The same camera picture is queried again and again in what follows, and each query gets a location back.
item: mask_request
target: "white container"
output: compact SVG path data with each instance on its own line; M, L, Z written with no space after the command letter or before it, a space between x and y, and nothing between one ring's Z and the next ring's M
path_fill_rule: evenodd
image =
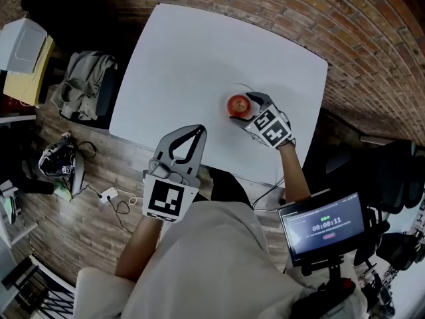
M0 70L32 73L47 32L29 19L13 21L0 34Z

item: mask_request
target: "shoe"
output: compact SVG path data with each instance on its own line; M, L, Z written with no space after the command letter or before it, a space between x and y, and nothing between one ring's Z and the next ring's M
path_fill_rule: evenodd
M9 223L12 225L16 220L16 206L13 197L2 197L3 207L5 208Z
M66 188L65 186L63 186L60 183L57 183L54 186L53 193L58 195L60 198L66 200L68 202L72 200L71 192L68 190L68 188Z

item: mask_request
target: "yellow desk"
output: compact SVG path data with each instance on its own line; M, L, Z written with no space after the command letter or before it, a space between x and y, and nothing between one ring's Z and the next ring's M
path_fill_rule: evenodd
M41 48L41 56L37 59L34 72L31 74L8 72L3 93L28 105L37 104L48 59L52 55L53 48L54 41L49 35Z

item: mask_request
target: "floor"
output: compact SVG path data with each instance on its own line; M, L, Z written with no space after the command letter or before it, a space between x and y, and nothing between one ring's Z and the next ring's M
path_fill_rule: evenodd
M113 138L107 131L93 131L73 124L58 115L56 107L47 102L37 110L36 125L41 129L35 141L42 151L58 141L63 132L71 132L77 142L90 141L98 149L95 158L85 161L84 185L90 184L97 192L111 186L143 195L142 171L146 169L152 153L135 144ZM209 197L211 181L207 169L201 168L201 193ZM239 179L251 202L270 186ZM275 189L258 202L257 208L273 209L278 205L282 189ZM115 198L114 205L127 197ZM85 266L95 266L113 272L116 261L130 234L123 229L116 214L108 204L103 204L96 193L86 189L71 202L56 195L19 195L26 223L37 221L39 226L29 239L34 254L57 275L75 283L78 271ZM133 231L141 219L141 205L130 206L129 215L120 215L122 223ZM286 262L286 242L276 213L256 212L268 240L271 259L283 270ZM29 241L24 238L13 247L18 261L32 253Z

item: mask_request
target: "gray t-shirt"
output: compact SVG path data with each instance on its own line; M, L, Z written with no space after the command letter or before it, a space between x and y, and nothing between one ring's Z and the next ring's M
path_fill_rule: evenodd
M247 205L202 201L166 232L137 284L81 270L74 317L289 318L312 291L274 266Z

